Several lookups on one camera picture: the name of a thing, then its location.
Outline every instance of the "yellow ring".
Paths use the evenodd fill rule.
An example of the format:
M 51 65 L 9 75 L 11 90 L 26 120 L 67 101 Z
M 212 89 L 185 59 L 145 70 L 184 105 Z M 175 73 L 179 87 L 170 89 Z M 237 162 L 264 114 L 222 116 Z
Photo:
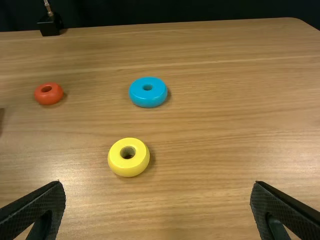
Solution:
M 134 177 L 148 166 L 150 152 L 141 140 L 133 137 L 120 139 L 109 150 L 108 164 L 111 170 L 122 177 Z

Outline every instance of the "blue ring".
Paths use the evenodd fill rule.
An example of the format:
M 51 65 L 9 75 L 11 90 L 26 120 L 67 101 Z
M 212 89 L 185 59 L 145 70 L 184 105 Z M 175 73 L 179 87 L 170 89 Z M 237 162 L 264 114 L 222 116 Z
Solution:
M 142 108 L 154 108 L 167 98 L 168 89 L 157 77 L 146 76 L 135 80 L 129 88 L 131 101 Z

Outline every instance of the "ring hole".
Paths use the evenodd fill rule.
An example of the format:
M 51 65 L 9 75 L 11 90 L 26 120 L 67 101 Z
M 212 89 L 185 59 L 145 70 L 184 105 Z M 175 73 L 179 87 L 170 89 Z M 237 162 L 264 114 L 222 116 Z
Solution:
M 143 90 L 145 90 L 145 91 L 150 91 L 150 90 L 152 89 L 152 85 L 151 85 L 151 84 L 146 84 L 146 85 L 144 85 L 142 88 L 143 88 Z
M 123 159 L 132 159 L 136 155 L 136 150 L 132 146 L 126 146 L 121 149 L 120 155 Z
M 43 88 L 41 89 L 41 92 L 47 93 L 47 92 L 49 92 L 49 91 L 51 91 L 51 90 L 52 90 L 52 87 L 51 87 L 51 86 L 45 86 L 45 87 L 43 87 Z

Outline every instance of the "ring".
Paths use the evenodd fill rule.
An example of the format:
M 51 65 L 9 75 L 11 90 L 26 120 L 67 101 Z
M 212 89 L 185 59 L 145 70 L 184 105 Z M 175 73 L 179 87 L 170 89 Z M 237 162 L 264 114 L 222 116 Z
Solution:
M 54 82 L 42 84 L 34 91 L 35 100 L 42 105 L 56 104 L 63 96 L 62 87 Z
M 122 177 L 134 177 L 142 173 L 150 161 L 150 152 L 141 140 L 133 137 L 120 139 L 109 150 L 108 165 Z
M 168 89 L 157 77 L 146 76 L 135 80 L 129 88 L 131 101 L 142 108 L 154 108 L 167 98 Z

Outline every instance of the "wooden table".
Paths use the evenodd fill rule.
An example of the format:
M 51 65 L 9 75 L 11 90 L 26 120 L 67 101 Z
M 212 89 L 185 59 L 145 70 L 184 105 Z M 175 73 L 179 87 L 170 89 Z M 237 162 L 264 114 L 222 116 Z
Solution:
M 320 33 L 294 18 L 0 34 L 0 206 L 54 180 L 67 201 L 60 240 L 257 240 L 255 180 L 320 209 Z M 167 84 L 152 109 L 137 78 Z M 57 82 L 67 97 L 33 97 Z M 151 151 L 114 175 L 111 145 Z

